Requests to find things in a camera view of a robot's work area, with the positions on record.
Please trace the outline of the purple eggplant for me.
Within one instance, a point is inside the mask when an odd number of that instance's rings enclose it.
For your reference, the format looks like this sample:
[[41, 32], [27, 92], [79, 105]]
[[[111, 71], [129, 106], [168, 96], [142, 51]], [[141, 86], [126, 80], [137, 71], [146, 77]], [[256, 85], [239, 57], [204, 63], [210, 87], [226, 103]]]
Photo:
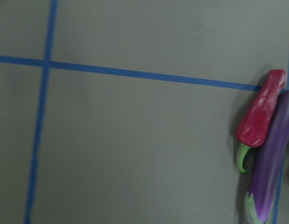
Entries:
[[275, 197], [278, 176], [289, 141], [289, 90], [278, 98], [268, 134], [255, 160], [244, 199], [247, 224], [266, 224]]

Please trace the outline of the red chili pepper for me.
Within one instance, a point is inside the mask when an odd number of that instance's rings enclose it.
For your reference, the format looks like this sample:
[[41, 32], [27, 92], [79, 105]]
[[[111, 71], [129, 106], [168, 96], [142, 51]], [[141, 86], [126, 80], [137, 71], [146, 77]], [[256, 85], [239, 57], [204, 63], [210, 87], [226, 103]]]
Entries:
[[265, 84], [254, 97], [237, 126], [235, 133], [239, 142], [237, 166], [241, 173], [247, 173], [244, 168], [244, 160], [249, 149], [262, 146], [266, 139], [277, 98], [286, 81], [287, 72], [285, 70], [270, 70]]

